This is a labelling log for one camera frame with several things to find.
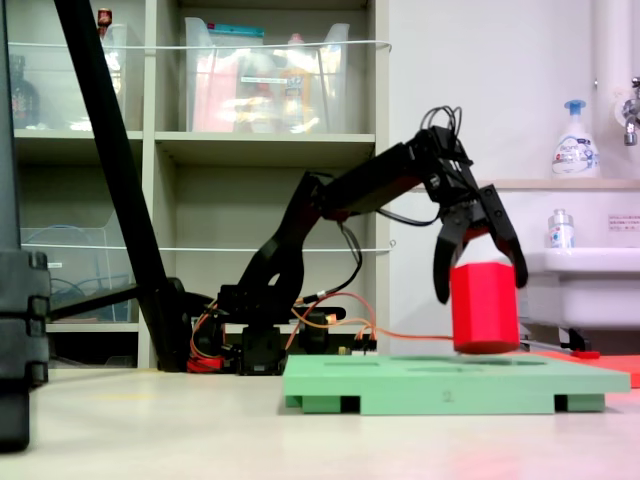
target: white table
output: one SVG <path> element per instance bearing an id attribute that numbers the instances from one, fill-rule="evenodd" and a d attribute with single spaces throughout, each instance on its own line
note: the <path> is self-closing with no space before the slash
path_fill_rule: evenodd
<path id="1" fill-rule="evenodd" d="M 640 479 L 640 392 L 604 414 L 303 416 L 280 378 L 58 370 L 1 480 Z"/>

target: green board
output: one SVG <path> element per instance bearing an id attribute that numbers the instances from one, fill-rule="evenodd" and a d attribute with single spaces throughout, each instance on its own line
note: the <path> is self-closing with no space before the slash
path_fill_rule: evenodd
<path id="1" fill-rule="evenodd" d="M 630 376 L 535 355 L 291 355 L 287 407 L 304 413 L 455 415 L 601 412 Z"/>

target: faucet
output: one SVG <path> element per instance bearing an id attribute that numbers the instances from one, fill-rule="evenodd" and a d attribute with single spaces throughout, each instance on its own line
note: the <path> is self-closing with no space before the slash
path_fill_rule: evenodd
<path id="1" fill-rule="evenodd" d="M 622 113 L 624 114 L 624 144 L 632 147 L 638 144 L 638 134 L 636 133 L 636 125 L 638 124 L 638 116 L 640 115 L 640 77 L 633 77 L 631 84 L 636 92 L 636 98 L 627 100 L 624 103 Z"/>

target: small bottle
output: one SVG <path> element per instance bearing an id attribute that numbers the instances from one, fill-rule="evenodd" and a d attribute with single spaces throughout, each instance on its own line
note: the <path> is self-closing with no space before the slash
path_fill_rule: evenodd
<path id="1" fill-rule="evenodd" d="M 40 96 L 35 87 L 24 79 L 24 70 L 25 57 L 9 55 L 14 128 L 32 127 L 40 122 Z"/>
<path id="2" fill-rule="evenodd" d="M 310 99 L 311 99 L 311 72 L 304 67 L 305 50 L 299 33 L 294 33 L 289 40 L 289 45 L 298 45 L 287 50 L 287 68 L 283 70 L 281 78 L 286 80 L 283 85 L 283 112 L 282 120 L 284 131 L 287 133 L 309 133 L 313 124 Z"/>
<path id="3" fill-rule="evenodd" d="M 100 35 L 100 41 L 104 40 L 104 36 L 107 34 L 107 29 L 113 23 L 113 12 L 110 8 L 101 8 L 98 10 L 98 35 Z"/>
<path id="4" fill-rule="evenodd" d="M 556 178 L 600 177 L 600 154 L 582 123 L 581 112 L 586 105 L 582 100 L 571 100 L 564 105 L 571 114 L 571 122 L 560 137 L 551 163 Z"/>
<path id="5" fill-rule="evenodd" d="M 573 217 L 563 208 L 553 211 L 549 217 L 551 248 L 574 248 L 576 246 Z"/>

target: red octagonal block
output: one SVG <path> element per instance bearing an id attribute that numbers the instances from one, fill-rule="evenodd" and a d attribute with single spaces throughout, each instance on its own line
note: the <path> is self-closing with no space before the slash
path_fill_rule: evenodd
<path id="1" fill-rule="evenodd" d="M 471 263 L 453 268 L 451 310 L 457 352 L 496 354 L 520 346 L 513 267 Z"/>

